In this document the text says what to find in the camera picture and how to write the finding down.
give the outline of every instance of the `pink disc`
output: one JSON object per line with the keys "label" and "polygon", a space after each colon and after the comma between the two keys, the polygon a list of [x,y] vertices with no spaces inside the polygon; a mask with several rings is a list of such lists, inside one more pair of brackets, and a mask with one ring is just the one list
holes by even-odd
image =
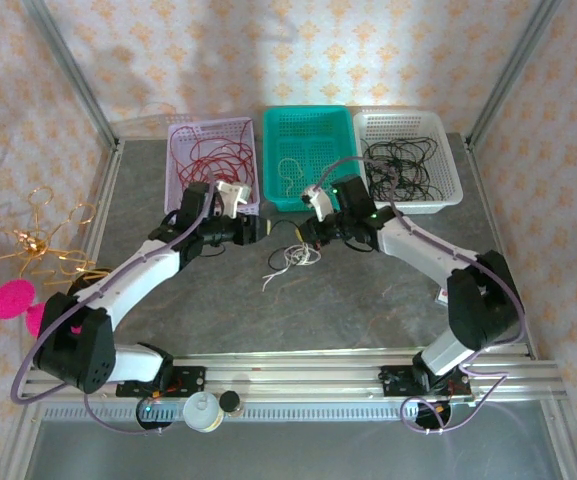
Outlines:
{"label": "pink disc", "polygon": [[39,329],[41,328],[41,318],[44,316],[45,303],[38,303],[28,309],[26,314],[26,328],[28,332],[35,338],[39,336]]}
{"label": "pink disc", "polygon": [[28,280],[11,280],[0,287],[0,320],[15,318],[32,305],[35,287]]}

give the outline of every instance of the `small round container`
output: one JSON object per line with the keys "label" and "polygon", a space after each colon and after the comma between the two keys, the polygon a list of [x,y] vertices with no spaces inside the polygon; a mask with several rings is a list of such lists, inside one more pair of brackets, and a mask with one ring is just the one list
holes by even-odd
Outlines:
{"label": "small round container", "polygon": [[184,421],[193,430],[208,433],[224,420],[224,411],[219,408],[217,397],[208,392],[193,393],[183,410]]}
{"label": "small round container", "polygon": [[234,390],[228,390],[219,397],[219,406],[229,417],[239,417],[244,413],[239,395]]}

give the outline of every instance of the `patterned wallpaper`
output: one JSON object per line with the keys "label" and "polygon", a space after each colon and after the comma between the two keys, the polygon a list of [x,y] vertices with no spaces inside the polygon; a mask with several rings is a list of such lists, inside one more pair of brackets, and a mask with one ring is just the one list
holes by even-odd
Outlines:
{"label": "patterned wallpaper", "polygon": [[577,414],[577,0],[564,0],[478,161],[540,353]]}
{"label": "patterned wallpaper", "polygon": [[[102,155],[87,115],[21,2],[0,0],[0,215],[23,226],[29,220],[23,199],[48,184],[55,199],[42,218],[56,226],[91,195]],[[53,245],[66,247],[76,233],[63,228]],[[10,248],[0,237],[0,255]],[[0,284],[19,268],[0,261]],[[18,321],[0,321],[0,456],[17,411],[8,391],[20,362],[19,331]]]}
{"label": "patterned wallpaper", "polygon": [[285,104],[422,107],[467,132],[538,0],[47,3],[123,135]]}

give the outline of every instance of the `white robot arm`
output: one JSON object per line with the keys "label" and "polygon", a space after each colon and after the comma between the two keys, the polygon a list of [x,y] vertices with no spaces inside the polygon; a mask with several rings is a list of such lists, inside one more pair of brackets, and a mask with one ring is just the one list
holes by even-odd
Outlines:
{"label": "white robot arm", "polygon": [[454,246],[415,225],[392,208],[377,209],[360,177],[332,184],[340,205],[334,211],[323,190],[309,187],[302,199],[316,215],[298,229],[315,248],[334,239],[355,240],[397,257],[448,290],[449,328],[413,359],[415,377],[426,391],[475,352],[492,344],[518,321],[517,311],[500,286],[473,264],[492,270],[517,295],[503,256],[478,254]]}
{"label": "white robot arm", "polygon": [[172,368],[172,357],[145,344],[115,345],[113,332],[137,303],[199,256],[205,245],[247,245],[267,235],[268,222],[237,214],[250,187],[220,181],[217,190],[222,215],[214,214],[213,202],[208,217],[183,241],[171,244],[199,217],[207,184],[191,185],[180,209],[164,219],[139,250],[107,277],[92,285],[76,284],[67,295],[53,295],[46,303],[41,332],[73,305],[86,302],[86,306],[42,345],[34,357],[37,368],[84,393],[92,393],[106,382],[128,380],[165,387],[165,369]]}

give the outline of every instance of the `white cap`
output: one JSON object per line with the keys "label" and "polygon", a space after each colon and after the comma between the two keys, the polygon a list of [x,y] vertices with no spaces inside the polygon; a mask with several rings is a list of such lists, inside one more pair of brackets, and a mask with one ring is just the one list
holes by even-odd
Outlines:
{"label": "white cap", "polygon": [[304,190],[302,195],[308,197],[308,206],[315,209],[317,220],[320,222],[324,221],[326,215],[334,213],[335,209],[330,197],[321,188],[315,189],[315,186],[311,185]]}
{"label": "white cap", "polygon": [[217,190],[221,194],[224,203],[222,215],[237,218],[237,207],[240,203],[247,204],[252,189],[249,185],[241,182],[226,183],[223,180],[217,182]]}
{"label": "white cap", "polygon": [[224,419],[217,397],[208,392],[193,393],[184,405],[186,424],[198,432],[212,432]]}

